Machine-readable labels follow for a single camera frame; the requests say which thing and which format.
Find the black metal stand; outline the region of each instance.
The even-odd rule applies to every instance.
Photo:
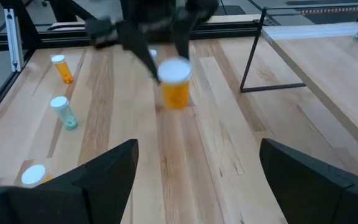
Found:
[[[291,83],[291,84],[282,84],[282,85],[269,85],[269,86],[258,86],[258,87],[248,87],[244,88],[246,84],[246,79],[248,76],[248,72],[251,66],[252,59],[254,58],[256,46],[258,44],[258,40],[260,35],[262,34],[262,28],[264,26],[265,17],[269,17],[267,15],[268,10],[277,10],[277,9],[318,9],[318,8],[338,8],[338,7],[351,7],[358,6],[358,3],[342,3],[342,4],[316,4],[316,5],[306,5],[306,6],[287,6],[287,7],[264,7],[262,10],[262,14],[260,15],[259,24],[257,28],[257,33],[254,39],[254,43],[252,44],[251,52],[249,54],[246,70],[244,71],[244,75],[241,80],[240,91],[241,93],[249,93],[253,91],[265,91],[265,90],[281,90],[287,88],[298,88],[306,86],[304,83]]]

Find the wooden table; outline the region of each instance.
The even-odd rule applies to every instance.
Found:
[[[209,41],[209,49],[191,45],[183,111],[164,108],[148,71],[120,46],[37,50],[0,104],[0,185],[20,185],[32,164],[56,177],[136,138],[139,163],[122,223],[286,223],[229,84],[239,83],[220,46],[230,40]],[[158,62],[176,55],[173,46],[155,48]],[[53,54],[66,56],[74,83],[61,81]],[[49,107],[59,95],[71,101],[75,130]]]
[[[265,39],[358,141],[358,22],[265,27]]]

